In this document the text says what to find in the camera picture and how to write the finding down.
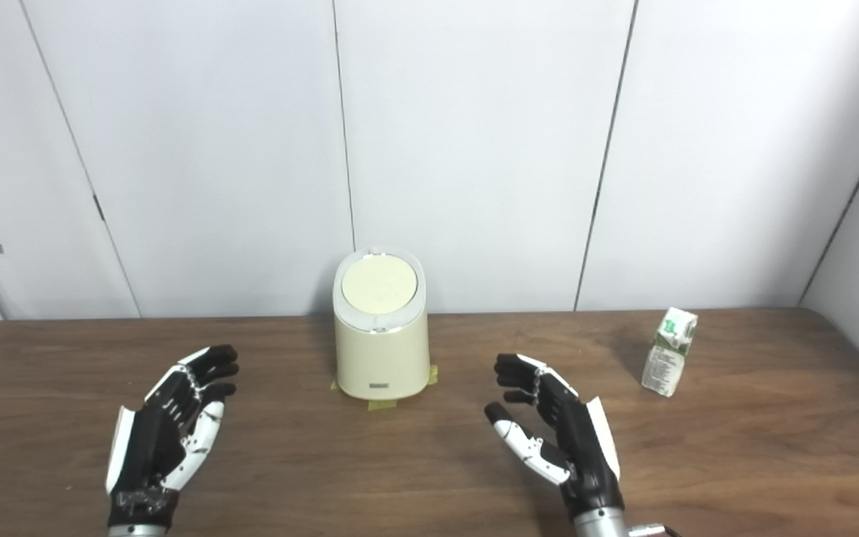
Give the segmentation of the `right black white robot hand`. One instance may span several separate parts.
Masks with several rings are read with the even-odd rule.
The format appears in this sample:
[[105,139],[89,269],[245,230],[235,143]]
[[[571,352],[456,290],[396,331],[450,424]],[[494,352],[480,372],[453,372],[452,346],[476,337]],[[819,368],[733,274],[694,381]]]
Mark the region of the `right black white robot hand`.
[[[498,354],[497,384],[503,402],[491,402],[484,414],[494,431],[532,472],[558,486],[572,518],[606,509],[623,511],[625,503],[616,469],[607,460],[589,405],[548,364],[522,354]],[[505,403],[535,408],[556,442],[535,435],[516,421]]]

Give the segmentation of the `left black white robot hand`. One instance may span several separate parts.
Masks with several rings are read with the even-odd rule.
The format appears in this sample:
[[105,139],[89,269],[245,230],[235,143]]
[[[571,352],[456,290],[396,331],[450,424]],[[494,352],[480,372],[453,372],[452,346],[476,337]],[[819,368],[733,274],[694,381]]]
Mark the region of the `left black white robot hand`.
[[232,345],[181,358],[146,394],[139,410],[122,406],[105,479],[110,536],[166,536],[182,489],[213,451],[239,373]]

